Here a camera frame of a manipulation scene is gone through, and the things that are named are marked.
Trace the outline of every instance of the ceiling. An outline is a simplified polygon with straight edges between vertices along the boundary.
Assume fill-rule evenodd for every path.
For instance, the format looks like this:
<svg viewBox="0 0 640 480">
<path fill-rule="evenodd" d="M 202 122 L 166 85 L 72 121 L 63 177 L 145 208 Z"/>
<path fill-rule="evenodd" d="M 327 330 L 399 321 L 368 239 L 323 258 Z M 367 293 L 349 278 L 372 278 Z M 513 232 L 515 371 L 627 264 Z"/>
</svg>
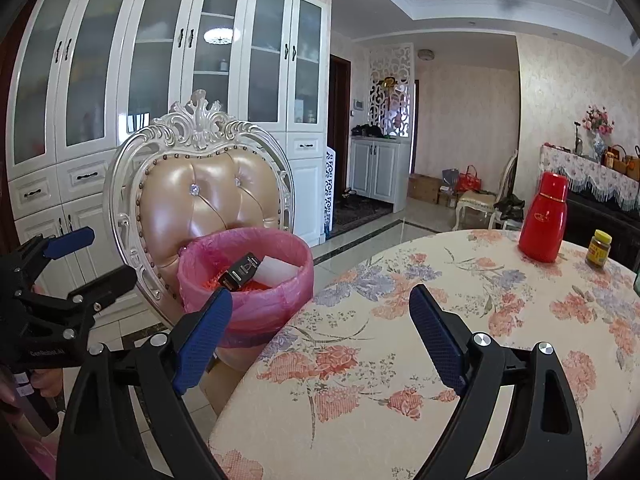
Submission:
<svg viewBox="0 0 640 480">
<path fill-rule="evenodd" d="M 332 29 L 366 43 L 416 32 L 523 32 L 621 62 L 640 47 L 631 43 L 631 24 L 615 0 L 333 0 Z"/>
<path fill-rule="evenodd" d="M 412 42 L 416 53 L 421 48 L 433 50 L 433 61 L 417 59 L 417 69 L 427 64 L 457 64 L 483 66 L 502 70 L 518 71 L 518 47 L 514 36 L 488 34 L 485 32 L 425 32 L 398 36 L 399 43 Z M 383 44 L 384 38 L 377 38 L 368 44 Z"/>
</svg>

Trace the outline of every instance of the silver screw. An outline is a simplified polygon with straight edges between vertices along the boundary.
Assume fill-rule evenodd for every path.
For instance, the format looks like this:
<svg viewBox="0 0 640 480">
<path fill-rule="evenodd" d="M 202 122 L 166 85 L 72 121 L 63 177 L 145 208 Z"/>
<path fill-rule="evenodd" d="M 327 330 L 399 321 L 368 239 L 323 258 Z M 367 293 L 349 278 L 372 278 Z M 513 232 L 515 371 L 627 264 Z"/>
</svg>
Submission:
<svg viewBox="0 0 640 480">
<path fill-rule="evenodd" d="M 538 344 L 538 349 L 546 355 L 551 355 L 554 352 L 554 348 L 551 346 L 551 343 L 539 343 Z"/>
<path fill-rule="evenodd" d="M 474 335 L 474 343 L 478 346 L 489 346 L 491 338 L 484 332 L 478 332 Z"/>
<path fill-rule="evenodd" d="M 89 346 L 89 354 L 91 355 L 98 355 L 102 353 L 102 350 L 104 350 L 104 345 L 102 343 L 95 343 Z"/>
<path fill-rule="evenodd" d="M 166 342 L 167 342 L 167 336 L 163 332 L 151 336 L 151 345 L 152 346 L 162 346 Z"/>
</svg>

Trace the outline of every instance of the smoke detector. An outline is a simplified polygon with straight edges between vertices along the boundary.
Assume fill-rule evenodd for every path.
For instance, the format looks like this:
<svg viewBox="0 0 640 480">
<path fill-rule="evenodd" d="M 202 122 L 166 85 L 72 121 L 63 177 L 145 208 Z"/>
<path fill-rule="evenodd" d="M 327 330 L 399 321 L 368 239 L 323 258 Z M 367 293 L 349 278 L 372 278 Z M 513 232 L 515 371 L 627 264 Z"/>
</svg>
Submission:
<svg viewBox="0 0 640 480">
<path fill-rule="evenodd" d="M 433 50 L 429 50 L 428 48 L 421 48 L 418 51 L 418 59 L 423 61 L 433 61 L 433 58 L 436 57 L 433 53 Z"/>
</svg>

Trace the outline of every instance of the yellow jar lid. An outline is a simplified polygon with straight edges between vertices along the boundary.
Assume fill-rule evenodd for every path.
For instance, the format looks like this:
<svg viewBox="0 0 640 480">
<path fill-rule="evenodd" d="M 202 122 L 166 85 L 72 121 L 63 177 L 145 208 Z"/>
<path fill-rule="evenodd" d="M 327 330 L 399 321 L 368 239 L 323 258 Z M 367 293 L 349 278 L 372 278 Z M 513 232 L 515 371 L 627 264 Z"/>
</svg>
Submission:
<svg viewBox="0 0 640 480">
<path fill-rule="evenodd" d="M 597 241 L 602 242 L 603 244 L 610 244 L 613 238 L 611 235 L 606 234 L 604 231 L 600 231 L 600 229 L 596 229 L 596 233 L 594 234 Z"/>
</svg>

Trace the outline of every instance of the blue gripper pad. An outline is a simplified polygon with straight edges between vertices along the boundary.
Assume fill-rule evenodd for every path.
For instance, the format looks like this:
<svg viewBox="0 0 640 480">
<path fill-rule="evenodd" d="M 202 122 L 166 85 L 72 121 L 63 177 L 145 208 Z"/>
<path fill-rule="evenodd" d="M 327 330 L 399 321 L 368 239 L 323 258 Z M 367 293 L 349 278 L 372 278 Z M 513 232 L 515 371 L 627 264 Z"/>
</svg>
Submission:
<svg viewBox="0 0 640 480">
<path fill-rule="evenodd" d="M 203 310 L 204 314 L 177 354 L 173 386 L 179 395 L 184 395 L 187 389 L 200 382 L 231 319 L 231 293 L 226 288 L 218 289 L 211 295 Z"/>
<path fill-rule="evenodd" d="M 90 227 L 82 227 L 70 233 L 52 238 L 42 254 L 52 260 L 74 253 L 94 243 L 94 230 Z"/>
<path fill-rule="evenodd" d="M 445 386 L 462 396 L 466 390 L 464 356 L 442 317 L 436 300 L 423 285 L 409 295 L 409 314 Z"/>
</svg>

